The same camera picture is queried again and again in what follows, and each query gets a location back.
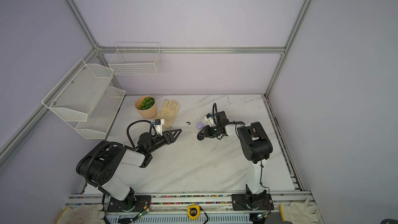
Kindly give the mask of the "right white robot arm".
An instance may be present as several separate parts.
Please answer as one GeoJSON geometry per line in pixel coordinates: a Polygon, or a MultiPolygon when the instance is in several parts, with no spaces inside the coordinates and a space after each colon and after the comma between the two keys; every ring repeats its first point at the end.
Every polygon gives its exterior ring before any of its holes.
{"type": "Polygon", "coordinates": [[[225,136],[238,138],[243,155],[250,162],[249,176],[252,179],[245,185],[243,194],[233,194],[232,205],[235,211],[267,211],[274,209],[269,188],[262,182],[263,169],[273,145],[269,140],[262,124],[253,122],[246,125],[242,121],[229,121],[224,111],[217,110],[217,104],[212,106],[212,113],[205,117],[207,125],[197,134],[199,141],[209,139],[222,139],[225,136]]]}

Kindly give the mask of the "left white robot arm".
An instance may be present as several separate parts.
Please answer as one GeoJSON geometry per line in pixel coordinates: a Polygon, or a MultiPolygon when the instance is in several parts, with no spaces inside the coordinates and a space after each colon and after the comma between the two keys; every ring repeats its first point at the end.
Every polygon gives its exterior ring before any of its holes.
{"type": "Polygon", "coordinates": [[[146,168],[153,159],[154,151],[177,141],[182,129],[164,131],[163,122],[163,119],[137,120],[129,124],[126,134],[130,146],[103,140],[79,161],[76,173],[104,196],[121,204],[125,211],[132,209],[137,202],[135,191],[122,181],[116,171],[122,164],[146,168]],[[130,135],[130,128],[138,123],[147,123],[150,127],[149,131],[139,136],[135,144],[130,135]]]}

